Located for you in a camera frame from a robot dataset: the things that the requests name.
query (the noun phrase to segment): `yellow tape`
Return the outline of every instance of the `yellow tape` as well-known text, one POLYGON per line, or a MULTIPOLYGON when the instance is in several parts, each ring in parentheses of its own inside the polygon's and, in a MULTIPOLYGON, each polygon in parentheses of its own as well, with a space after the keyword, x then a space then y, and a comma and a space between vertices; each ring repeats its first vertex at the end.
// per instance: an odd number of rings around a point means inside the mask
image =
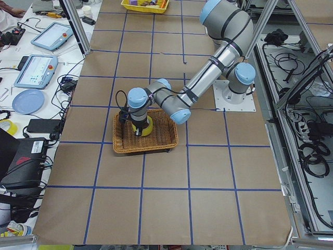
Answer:
POLYGON ((0 128, 5 130, 10 135, 14 135, 17 132, 16 124, 12 123, 12 121, 8 119, 0 121, 0 128))
MULTIPOLYGON (((152 124, 152 118, 150 116, 147 116, 148 118, 148 127, 142 130, 142 136, 147 136, 152 132, 153 124, 152 124)), ((136 132, 136 127, 132 124, 133 131, 136 132)))

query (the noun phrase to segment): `blue plate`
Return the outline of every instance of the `blue plate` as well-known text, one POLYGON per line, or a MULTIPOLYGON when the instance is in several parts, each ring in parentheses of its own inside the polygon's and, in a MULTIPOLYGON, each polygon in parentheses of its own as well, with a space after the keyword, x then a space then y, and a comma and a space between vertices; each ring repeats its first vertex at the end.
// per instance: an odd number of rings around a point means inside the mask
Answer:
POLYGON ((44 104, 44 94, 40 90, 25 90, 12 101, 12 108, 17 113, 28 115, 39 110, 44 104))

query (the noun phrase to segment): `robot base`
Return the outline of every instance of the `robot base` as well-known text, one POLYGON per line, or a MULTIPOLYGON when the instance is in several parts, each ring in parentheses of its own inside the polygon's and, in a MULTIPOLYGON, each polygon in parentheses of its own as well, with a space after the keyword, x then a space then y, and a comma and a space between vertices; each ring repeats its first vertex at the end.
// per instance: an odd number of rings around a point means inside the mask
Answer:
POLYGON ((220 111, 255 112, 256 109, 252 95, 245 95, 244 101, 237 105, 229 103, 223 98, 222 91, 228 84, 229 81, 226 80, 216 80, 213 83, 216 109, 220 111))

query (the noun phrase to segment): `person's arm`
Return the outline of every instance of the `person's arm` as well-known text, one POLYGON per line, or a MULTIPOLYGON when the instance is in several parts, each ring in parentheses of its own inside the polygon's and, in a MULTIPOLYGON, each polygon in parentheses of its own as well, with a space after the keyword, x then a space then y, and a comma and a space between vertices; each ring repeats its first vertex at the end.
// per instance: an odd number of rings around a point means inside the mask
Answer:
POLYGON ((24 9, 13 8, 1 0, 0 0, 0 9, 4 10, 5 12, 8 12, 14 17, 23 17, 25 13, 24 9))

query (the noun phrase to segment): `blue and white tablet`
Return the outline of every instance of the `blue and white tablet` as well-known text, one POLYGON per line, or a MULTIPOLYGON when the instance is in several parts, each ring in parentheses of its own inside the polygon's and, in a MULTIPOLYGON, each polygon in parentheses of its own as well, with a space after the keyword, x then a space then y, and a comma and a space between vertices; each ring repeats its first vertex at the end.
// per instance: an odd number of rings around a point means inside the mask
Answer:
POLYGON ((31 55, 14 82, 14 86, 26 89, 43 89, 50 82, 58 66, 58 57, 31 55))
POLYGON ((73 30, 70 26, 58 22, 53 22, 42 33, 36 36, 31 41, 31 44, 47 49, 49 51, 55 51, 72 35, 73 30))

